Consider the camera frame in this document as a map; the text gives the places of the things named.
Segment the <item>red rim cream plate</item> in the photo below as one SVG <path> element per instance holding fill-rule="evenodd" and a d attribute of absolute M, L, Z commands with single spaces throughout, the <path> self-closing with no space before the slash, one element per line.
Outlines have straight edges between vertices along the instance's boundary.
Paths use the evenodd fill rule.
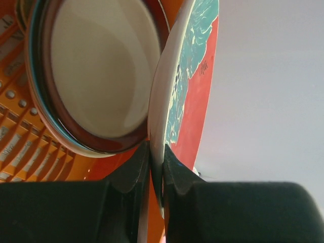
<path fill-rule="evenodd" d="M 102 154 L 146 138 L 150 89 L 169 35 L 160 1 L 37 1 L 39 82 L 68 141 Z"/>

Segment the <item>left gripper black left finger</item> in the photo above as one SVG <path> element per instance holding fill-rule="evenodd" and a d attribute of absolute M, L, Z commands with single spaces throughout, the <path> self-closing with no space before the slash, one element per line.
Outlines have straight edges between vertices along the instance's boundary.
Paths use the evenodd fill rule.
<path fill-rule="evenodd" d="M 146 242 L 149 143 L 104 179 L 1 184 L 1 242 Z"/>

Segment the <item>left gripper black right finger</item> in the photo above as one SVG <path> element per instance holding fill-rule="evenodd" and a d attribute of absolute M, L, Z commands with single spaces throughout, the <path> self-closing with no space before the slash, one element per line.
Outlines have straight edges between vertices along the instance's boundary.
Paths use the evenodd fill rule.
<path fill-rule="evenodd" d="M 291 182 L 207 182 L 165 147 L 167 242 L 323 242 L 311 195 Z"/>

